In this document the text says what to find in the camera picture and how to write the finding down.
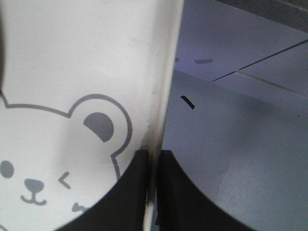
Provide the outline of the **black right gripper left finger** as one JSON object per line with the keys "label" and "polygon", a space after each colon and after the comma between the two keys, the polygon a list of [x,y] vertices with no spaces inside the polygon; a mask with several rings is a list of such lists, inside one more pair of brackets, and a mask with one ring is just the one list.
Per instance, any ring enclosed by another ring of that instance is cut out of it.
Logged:
{"label": "black right gripper left finger", "polygon": [[149,184],[149,153],[137,150],[114,187],[60,231],[142,231]]}

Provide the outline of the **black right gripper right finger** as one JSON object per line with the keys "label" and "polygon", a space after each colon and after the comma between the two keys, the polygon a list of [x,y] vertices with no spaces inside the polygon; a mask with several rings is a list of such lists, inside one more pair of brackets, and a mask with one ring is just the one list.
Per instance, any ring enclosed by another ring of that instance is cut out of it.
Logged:
{"label": "black right gripper right finger", "polygon": [[159,156],[156,184],[161,231],[251,230],[210,201],[188,178],[169,150],[163,150]]}

